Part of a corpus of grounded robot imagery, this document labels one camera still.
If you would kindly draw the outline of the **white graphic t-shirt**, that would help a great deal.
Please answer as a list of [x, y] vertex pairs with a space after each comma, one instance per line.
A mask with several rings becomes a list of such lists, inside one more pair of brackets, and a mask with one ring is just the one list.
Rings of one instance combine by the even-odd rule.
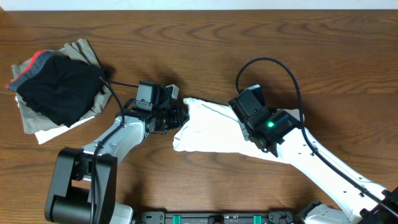
[[285, 164], [310, 155], [307, 151], [294, 151], [276, 157], [270, 152], [262, 152], [244, 139], [238, 118], [229, 106], [196, 98], [185, 98], [183, 103], [188, 106], [189, 120], [174, 136], [175, 151], [239, 153]]

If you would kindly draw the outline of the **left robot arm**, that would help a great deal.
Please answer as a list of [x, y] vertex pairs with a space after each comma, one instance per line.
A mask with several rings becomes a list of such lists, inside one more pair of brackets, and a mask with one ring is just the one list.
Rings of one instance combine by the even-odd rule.
[[141, 81], [137, 95], [118, 104], [114, 123], [93, 142], [63, 148], [57, 156], [45, 205], [45, 219], [53, 223], [124, 223], [133, 209], [116, 202], [117, 171], [129, 151], [152, 133], [179, 129], [188, 120], [175, 104], [179, 89]]

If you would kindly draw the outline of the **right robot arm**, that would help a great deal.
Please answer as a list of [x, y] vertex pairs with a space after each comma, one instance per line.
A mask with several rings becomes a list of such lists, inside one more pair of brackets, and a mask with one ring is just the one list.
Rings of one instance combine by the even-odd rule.
[[365, 178], [303, 127], [298, 110], [266, 106], [259, 86], [229, 101], [245, 140], [296, 167], [341, 208], [345, 223], [397, 223], [397, 191]]

